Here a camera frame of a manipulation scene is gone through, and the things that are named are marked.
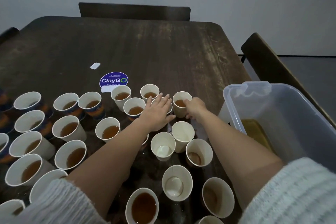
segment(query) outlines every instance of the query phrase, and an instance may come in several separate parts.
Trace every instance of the scratched table surface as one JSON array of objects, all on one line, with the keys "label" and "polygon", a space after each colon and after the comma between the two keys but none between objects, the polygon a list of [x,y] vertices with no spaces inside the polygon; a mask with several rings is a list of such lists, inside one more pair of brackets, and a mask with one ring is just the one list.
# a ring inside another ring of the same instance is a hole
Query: scratched table surface
[{"label": "scratched table surface", "polygon": [[[89,67],[98,62],[96,69]],[[0,46],[0,87],[15,99],[20,94],[38,91],[50,105],[61,94],[89,91],[100,92],[99,80],[109,73],[127,74],[132,97],[141,97],[143,85],[156,84],[164,94],[172,97],[178,91],[187,91],[204,100],[208,109],[218,114],[224,99],[222,91],[233,83],[250,81],[236,52],[222,28],[210,22],[117,20],[99,18],[42,17],[34,20],[19,35]],[[116,117],[121,128],[130,121],[119,111],[109,93],[101,93],[107,117]],[[54,112],[55,122],[61,114]],[[169,131],[172,124],[162,128]],[[195,137],[208,141],[202,126],[190,121]],[[85,141],[89,154],[104,145],[95,136],[96,121],[86,117],[81,121],[87,132]],[[160,162],[150,149],[154,132],[143,152],[139,152],[131,167],[130,177],[120,188],[108,215],[112,223],[127,223],[125,207],[129,196],[138,188],[147,187],[159,199],[156,223],[195,223],[210,215],[201,204],[201,190],[210,177],[220,177],[230,186],[225,171],[216,155],[202,169],[186,164],[185,153],[174,153],[167,162]],[[11,140],[18,136],[10,133]],[[52,139],[59,148],[64,142]],[[189,169],[194,186],[188,199],[169,200],[162,190],[161,179],[171,165]],[[29,203],[31,187],[9,187],[4,183],[8,166],[0,167],[0,202],[20,198]],[[241,209],[237,203],[224,223],[237,223]]]}]

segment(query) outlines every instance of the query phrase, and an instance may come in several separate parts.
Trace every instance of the white knit sweater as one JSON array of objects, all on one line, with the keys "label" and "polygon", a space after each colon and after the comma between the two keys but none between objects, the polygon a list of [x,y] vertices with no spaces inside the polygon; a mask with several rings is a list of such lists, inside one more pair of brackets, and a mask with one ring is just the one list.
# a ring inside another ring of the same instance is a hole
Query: white knit sweater
[{"label": "white knit sweater", "polygon": [[[106,224],[88,197],[63,179],[53,181],[17,217],[0,223]],[[262,188],[239,223],[336,223],[336,175],[309,158],[298,159]]]}]

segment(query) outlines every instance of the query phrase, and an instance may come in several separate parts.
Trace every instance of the dark brown table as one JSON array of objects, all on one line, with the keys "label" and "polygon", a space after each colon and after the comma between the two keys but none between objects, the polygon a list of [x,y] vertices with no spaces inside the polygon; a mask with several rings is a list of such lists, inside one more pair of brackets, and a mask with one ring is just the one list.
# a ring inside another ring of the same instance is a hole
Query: dark brown table
[{"label": "dark brown table", "polygon": [[[96,70],[89,68],[94,62],[101,63]],[[140,88],[152,83],[171,97],[178,91],[187,91],[203,99],[215,114],[223,105],[225,86],[251,80],[222,28],[211,22],[50,16],[34,20],[0,46],[0,87],[13,99],[25,92],[38,91],[52,106],[56,97],[66,92],[79,96],[88,91],[100,92],[100,78],[114,71],[128,75],[133,97],[141,97]],[[130,121],[109,93],[101,94],[107,116],[116,117],[124,129]],[[52,119],[59,117],[55,113]],[[95,137],[96,124],[90,118],[82,121],[90,154],[104,144]],[[196,129],[195,137],[207,140],[203,128],[193,121],[191,124]],[[130,178],[110,208],[111,222],[126,222],[128,197],[140,187],[152,189],[159,198],[157,223],[194,223],[209,215],[201,205],[204,182],[217,176],[231,185],[217,157],[203,169],[187,167],[194,181],[191,196],[183,202],[173,202],[162,191],[161,178],[171,165],[186,166],[185,154],[174,153],[169,161],[159,162],[150,150],[153,136],[151,133],[144,153],[138,154]],[[62,143],[54,141],[57,147]],[[5,170],[2,166],[0,200],[19,197],[27,202],[30,188],[13,189],[4,185]],[[240,215],[236,201],[233,213],[224,222],[236,223]]]}]

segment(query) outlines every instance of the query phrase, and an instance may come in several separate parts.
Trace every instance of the chair backrest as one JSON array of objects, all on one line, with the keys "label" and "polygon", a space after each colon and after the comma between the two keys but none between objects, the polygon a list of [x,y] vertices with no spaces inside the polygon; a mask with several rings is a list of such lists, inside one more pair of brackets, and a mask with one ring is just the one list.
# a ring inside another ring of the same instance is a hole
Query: chair backrest
[{"label": "chair backrest", "polygon": [[156,6],[156,5],[123,5],[103,3],[78,3],[82,17],[189,21],[189,7]]},{"label": "chair backrest", "polygon": [[281,62],[279,57],[258,33],[253,33],[242,45],[241,50],[261,81],[268,81],[269,83],[285,83],[297,88],[329,121],[329,123],[336,128],[336,123],[332,118],[305,90],[304,86]]},{"label": "chair backrest", "polygon": [[0,44],[3,44],[8,39],[19,34],[19,32],[20,31],[17,28],[9,28],[8,30],[4,31],[2,34],[0,34]]}]

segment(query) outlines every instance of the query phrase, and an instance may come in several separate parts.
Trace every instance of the paper cup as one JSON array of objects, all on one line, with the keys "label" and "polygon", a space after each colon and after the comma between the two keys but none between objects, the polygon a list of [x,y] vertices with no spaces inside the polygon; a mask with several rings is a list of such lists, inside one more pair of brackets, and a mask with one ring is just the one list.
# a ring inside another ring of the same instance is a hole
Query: paper cup
[{"label": "paper cup", "polygon": [[[69,155],[78,148],[85,148],[85,153],[84,153],[83,158],[73,167],[68,167],[67,159]],[[87,154],[87,148],[86,148],[86,144],[83,141],[73,140],[73,141],[67,142],[61,148],[59,148],[59,150],[56,152],[55,165],[58,169],[61,169],[61,170],[73,169],[84,161],[86,154]]]},{"label": "paper cup", "polygon": [[[37,121],[41,122],[32,128],[32,125]],[[33,110],[23,114],[14,124],[15,130],[19,133],[38,131],[47,140],[50,140],[53,137],[53,133],[51,132],[52,127],[53,125],[51,121],[45,116],[44,112],[40,110]]]},{"label": "paper cup", "polygon": [[12,132],[14,123],[9,119],[7,115],[0,112],[0,133],[8,134]]},{"label": "paper cup", "polygon": [[202,199],[208,211],[217,218],[228,217],[235,206],[232,189],[217,177],[206,180],[202,188]]},{"label": "paper cup", "polygon": [[113,138],[113,137],[111,137],[111,138],[108,138],[108,139],[103,139],[104,130],[106,128],[110,127],[110,126],[117,126],[119,128],[118,132],[115,135],[117,135],[120,132],[120,122],[116,118],[113,118],[113,117],[108,117],[108,118],[105,118],[105,119],[101,120],[97,124],[96,130],[95,130],[96,136],[99,139],[102,139],[106,143],[107,143],[107,141],[109,141]]},{"label": "paper cup", "polygon": [[160,90],[159,90],[158,86],[156,86],[154,84],[146,84],[140,90],[141,97],[145,101],[145,103],[147,103],[147,100],[148,100],[148,98],[145,98],[145,94],[148,93],[148,92],[155,93],[156,97],[158,96],[158,94],[160,94]]},{"label": "paper cup", "polygon": [[[67,136],[62,137],[61,136],[61,131],[62,129],[68,125],[69,123],[72,122],[77,122],[77,128]],[[52,133],[55,137],[61,138],[66,142],[72,141],[72,140],[81,140],[85,141],[86,140],[86,132],[84,131],[82,125],[79,122],[79,119],[76,116],[64,116],[58,121],[55,122],[55,124],[52,127]]]},{"label": "paper cup", "polygon": [[141,145],[139,151],[143,151],[143,150],[145,150],[145,148],[147,147],[147,144],[148,144],[148,143],[147,143],[148,138],[149,138],[149,134],[147,135],[146,140],[145,140],[145,141],[143,142],[143,144]]},{"label": "paper cup", "polygon": [[175,150],[174,137],[167,132],[156,134],[150,142],[150,148],[160,161],[167,161]]},{"label": "paper cup", "polygon": [[19,199],[12,199],[0,205],[0,216],[13,216],[18,209],[25,209],[25,203]]},{"label": "paper cup", "polygon": [[45,113],[47,118],[53,115],[53,110],[42,100],[40,93],[36,91],[27,92],[15,99],[14,108],[25,113],[32,110],[41,110]]},{"label": "paper cup", "polygon": [[[35,175],[33,175],[29,180],[22,182],[23,171],[31,163],[38,161],[38,160],[41,161],[41,165],[40,165],[40,168],[35,173]],[[11,165],[11,167],[8,169],[6,173],[5,182],[7,185],[11,187],[16,187],[20,185],[32,186],[35,184],[35,182],[38,179],[41,178],[42,175],[54,169],[55,167],[53,167],[44,158],[41,158],[41,156],[37,154],[28,154],[28,155],[23,156],[22,158],[19,158],[17,161],[13,163],[13,165]]]},{"label": "paper cup", "polygon": [[[92,102],[98,100],[98,104],[94,107],[86,108],[86,106]],[[94,120],[101,120],[105,117],[105,109],[102,103],[102,96],[98,92],[87,92],[82,95],[78,100],[78,106],[82,108],[88,115],[90,115]]]},{"label": "paper cup", "polygon": [[184,118],[187,115],[187,107],[179,107],[175,104],[175,102],[180,99],[181,100],[184,100],[184,99],[191,100],[192,98],[193,97],[185,91],[179,91],[175,93],[175,95],[173,96],[174,114],[178,118]]},{"label": "paper cup", "polygon": [[170,115],[172,110],[173,110],[173,103],[170,103],[170,108],[168,109],[167,115]]},{"label": "paper cup", "polygon": [[[36,148],[28,153],[25,153],[27,147],[37,140],[39,140],[39,144]],[[9,154],[16,158],[21,158],[32,153],[40,155],[42,158],[48,160],[55,154],[55,146],[46,140],[40,132],[29,131],[18,136],[9,148]]]},{"label": "paper cup", "polygon": [[9,136],[5,133],[0,133],[0,146],[2,146],[0,150],[0,163],[9,164],[14,162],[16,159],[9,154],[9,148],[11,146]]},{"label": "paper cup", "polygon": [[132,205],[134,200],[136,199],[137,196],[139,196],[142,193],[148,193],[155,199],[156,203],[156,213],[154,215],[154,218],[148,223],[148,224],[154,224],[156,221],[158,214],[159,214],[159,201],[155,193],[148,189],[148,188],[139,188],[135,192],[132,193],[132,195],[129,197],[127,204],[126,204],[126,210],[125,210],[125,215],[126,215],[126,221],[128,224],[137,224],[132,217]]},{"label": "paper cup", "polygon": [[195,224],[223,224],[223,222],[215,216],[208,215],[196,221]]},{"label": "paper cup", "polygon": [[30,191],[30,203],[35,202],[53,180],[59,179],[63,176],[68,176],[68,174],[64,170],[56,169],[47,172],[40,179],[38,179],[38,181],[34,184],[33,188]]},{"label": "paper cup", "polygon": [[141,98],[130,98],[129,100],[127,100],[124,104],[124,112],[127,114],[127,117],[129,118],[129,120],[134,121],[135,119],[139,118],[141,113],[137,114],[137,115],[130,115],[128,114],[129,110],[131,110],[131,108],[139,106],[143,109],[145,109],[146,107],[146,103],[143,99]]},{"label": "paper cup", "polygon": [[176,141],[176,153],[186,150],[187,144],[194,138],[195,130],[191,124],[185,121],[178,121],[171,127],[171,133]]},{"label": "paper cup", "polygon": [[185,167],[174,165],[163,174],[162,188],[170,200],[183,201],[190,196],[193,178]]},{"label": "paper cup", "polygon": [[[60,95],[57,99],[54,101],[54,109],[61,112],[64,115],[72,115],[76,116],[79,120],[84,119],[85,112],[82,108],[78,106],[78,95],[76,93],[65,93],[63,95]],[[73,102],[75,103],[70,106],[67,109],[64,109],[64,106],[67,103]]]},{"label": "paper cup", "polygon": [[13,101],[7,96],[7,94],[0,89],[0,111],[5,112],[13,107]]},{"label": "paper cup", "polygon": [[[119,93],[123,93],[123,92],[128,93],[129,96],[123,100],[116,100],[115,99],[116,95],[118,95]],[[123,112],[125,102],[131,98],[131,89],[126,85],[120,85],[111,91],[111,98],[114,100],[119,110]]]},{"label": "paper cup", "polygon": [[203,139],[191,140],[185,149],[187,162],[191,167],[205,167],[210,164],[213,152],[210,144]]}]

